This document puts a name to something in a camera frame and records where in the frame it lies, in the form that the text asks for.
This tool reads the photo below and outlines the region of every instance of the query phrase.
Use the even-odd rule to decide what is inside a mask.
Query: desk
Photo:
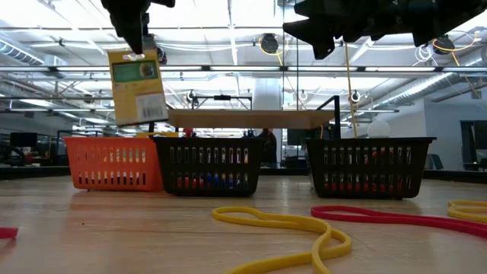
[[[447,215],[451,199],[485,200],[487,186],[424,180],[403,201],[320,199],[307,177],[262,176],[246,199],[166,193],[80,191],[69,177],[0,181],[0,225],[19,227],[0,241],[0,273],[215,274],[241,263],[311,250],[316,234],[233,225],[212,219],[220,206],[310,216],[318,205]],[[330,221],[352,238],[350,255],[328,260],[332,273],[484,273],[487,241],[411,225]],[[311,266],[279,273],[312,273]]]

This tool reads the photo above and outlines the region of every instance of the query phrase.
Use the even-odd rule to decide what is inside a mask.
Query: barcode label
[[[137,114],[139,122],[167,119],[164,95],[149,94],[137,96]]]

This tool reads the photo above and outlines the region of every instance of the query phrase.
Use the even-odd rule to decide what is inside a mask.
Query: wooden shelf
[[[329,110],[169,110],[179,128],[314,129],[334,118]]]

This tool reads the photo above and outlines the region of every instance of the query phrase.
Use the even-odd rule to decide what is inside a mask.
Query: cable
[[[442,48],[442,47],[440,47],[440,46],[437,46],[437,45],[436,45],[436,42],[438,41],[437,39],[433,40],[433,46],[434,46],[435,48],[437,48],[437,49],[441,49],[441,50],[443,50],[443,51],[445,51],[445,52],[449,52],[449,53],[456,53],[456,52],[459,52],[459,51],[462,51],[462,50],[465,50],[465,49],[469,49],[471,46],[473,46],[473,44],[476,42],[476,41],[475,41],[475,39],[477,39],[477,36],[478,36],[478,33],[477,33],[477,32],[475,32],[475,36],[474,36],[474,38],[473,38],[473,40],[472,40],[471,44],[470,44],[470,45],[468,45],[468,46],[465,46],[465,47],[463,47],[463,48],[460,48],[460,49],[445,49],[445,48]]]
[[[455,60],[455,63],[460,67],[460,62],[458,62],[458,58],[457,58],[457,55],[455,55],[455,53],[451,53],[451,55],[454,57],[454,60]],[[470,88],[472,89],[473,93],[475,93],[475,95],[479,98],[479,99],[482,99],[482,95],[480,95],[480,93],[476,90],[476,88],[473,86],[472,82],[469,80],[469,78],[464,75],[463,76],[465,78],[465,80],[469,83],[469,86]]]
[[[358,138],[357,123],[355,122],[355,110],[352,104],[352,80],[350,78],[349,45],[347,43],[345,43],[345,60],[347,63],[347,79],[349,80],[349,103],[350,103],[350,114],[352,115],[353,133],[354,133],[354,137]]]

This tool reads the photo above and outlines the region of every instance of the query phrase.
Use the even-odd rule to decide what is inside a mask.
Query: orange plastic basket
[[[155,143],[149,138],[68,137],[71,178],[83,190],[162,190]]]

